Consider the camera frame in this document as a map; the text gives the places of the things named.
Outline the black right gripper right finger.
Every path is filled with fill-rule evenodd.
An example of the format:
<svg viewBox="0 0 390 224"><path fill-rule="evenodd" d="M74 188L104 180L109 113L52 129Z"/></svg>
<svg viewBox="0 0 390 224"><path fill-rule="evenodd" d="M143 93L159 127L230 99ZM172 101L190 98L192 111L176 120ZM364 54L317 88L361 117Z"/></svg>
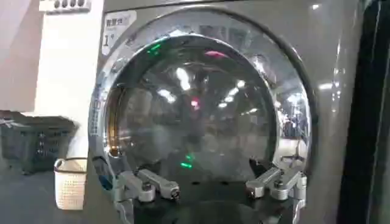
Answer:
<svg viewBox="0 0 390 224"><path fill-rule="evenodd" d="M265 166L258 160L249 160L255 179L245 182L247 196L251 200L264 197L266 191L278 201L292 197L296 200L306 200L307 176L300 168L281 169L277 166Z"/></svg>

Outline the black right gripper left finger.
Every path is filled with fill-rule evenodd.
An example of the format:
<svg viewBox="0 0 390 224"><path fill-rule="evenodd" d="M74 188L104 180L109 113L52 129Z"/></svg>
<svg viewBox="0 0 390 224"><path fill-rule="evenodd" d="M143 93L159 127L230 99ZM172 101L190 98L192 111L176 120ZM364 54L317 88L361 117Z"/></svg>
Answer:
<svg viewBox="0 0 390 224"><path fill-rule="evenodd" d="M147 169L137 173L124 171L116 179L116 201L136 199L150 203L155 200L156 193L167 200L178 200L180 187L175 181L169 181Z"/></svg>

